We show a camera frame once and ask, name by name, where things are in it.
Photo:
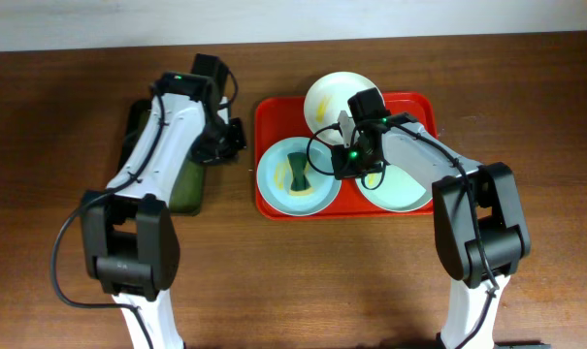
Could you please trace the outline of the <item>light green plate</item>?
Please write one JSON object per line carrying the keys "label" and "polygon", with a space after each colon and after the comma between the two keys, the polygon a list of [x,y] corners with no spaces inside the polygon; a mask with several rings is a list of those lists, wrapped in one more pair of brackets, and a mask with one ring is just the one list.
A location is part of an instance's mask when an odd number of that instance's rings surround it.
{"label": "light green plate", "polygon": [[418,210],[432,201],[430,191],[399,167],[389,165],[384,174],[357,178],[356,185],[373,205],[392,212]]}

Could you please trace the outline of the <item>cream white plate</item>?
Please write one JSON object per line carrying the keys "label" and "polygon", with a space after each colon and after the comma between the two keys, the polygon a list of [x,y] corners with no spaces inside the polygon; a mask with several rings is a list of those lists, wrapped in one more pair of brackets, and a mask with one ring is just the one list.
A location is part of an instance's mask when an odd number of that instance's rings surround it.
{"label": "cream white plate", "polygon": [[370,79],[357,73],[335,72],[318,79],[304,101],[304,118],[315,140],[330,146],[351,147],[356,121],[348,100],[368,89],[379,92]]}

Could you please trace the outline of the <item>light blue plate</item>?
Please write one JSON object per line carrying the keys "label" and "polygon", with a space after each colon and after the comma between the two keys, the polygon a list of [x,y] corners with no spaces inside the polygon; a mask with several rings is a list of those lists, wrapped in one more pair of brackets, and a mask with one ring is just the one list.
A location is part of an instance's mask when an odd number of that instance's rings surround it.
{"label": "light blue plate", "polygon": [[[306,137],[287,138],[273,144],[260,158],[256,184],[262,198],[279,213],[289,216],[310,216],[329,206],[338,196],[342,183],[332,175],[331,151],[327,145]],[[291,171],[287,155],[302,152],[309,163],[307,178],[313,191],[306,196],[289,194]]]}

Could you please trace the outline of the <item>yellow green scrub sponge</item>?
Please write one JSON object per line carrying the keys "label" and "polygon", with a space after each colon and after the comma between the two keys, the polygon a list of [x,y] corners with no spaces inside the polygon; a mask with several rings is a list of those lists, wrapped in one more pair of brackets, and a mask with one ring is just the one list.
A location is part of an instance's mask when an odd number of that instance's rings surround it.
{"label": "yellow green scrub sponge", "polygon": [[287,161],[291,171],[289,194],[292,196],[309,195],[313,189],[307,178],[309,167],[307,155],[302,152],[292,152],[287,155]]}

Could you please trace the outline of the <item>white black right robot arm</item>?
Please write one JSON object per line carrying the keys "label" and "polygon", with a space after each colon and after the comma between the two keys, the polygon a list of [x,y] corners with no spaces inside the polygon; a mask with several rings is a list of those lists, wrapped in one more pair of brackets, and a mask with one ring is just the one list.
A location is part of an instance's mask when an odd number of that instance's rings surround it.
{"label": "white black right robot arm", "polygon": [[483,165],[431,136],[408,112],[391,113],[375,88],[347,101],[332,150],[337,179],[364,179],[396,166],[432,195],[435,245],[449,275],[440,348],[493,348],[501,296],[531,239],[515,178],[502,162]]}

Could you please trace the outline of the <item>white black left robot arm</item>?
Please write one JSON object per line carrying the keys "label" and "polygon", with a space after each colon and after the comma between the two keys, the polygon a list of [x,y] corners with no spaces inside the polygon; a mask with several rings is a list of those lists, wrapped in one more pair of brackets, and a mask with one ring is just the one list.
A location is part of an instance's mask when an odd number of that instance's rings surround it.
{"label": "white black left robot arm", "polygon": [[136,348],[185,345],[171,300],[180,248],[170,200],[186,163],[227,163],[245,148],[224,95],[232,77],[219,57],[202,53],[189,73],[163,73],[128,159],[105,190],[82,198],[87,273],[122,311]]}

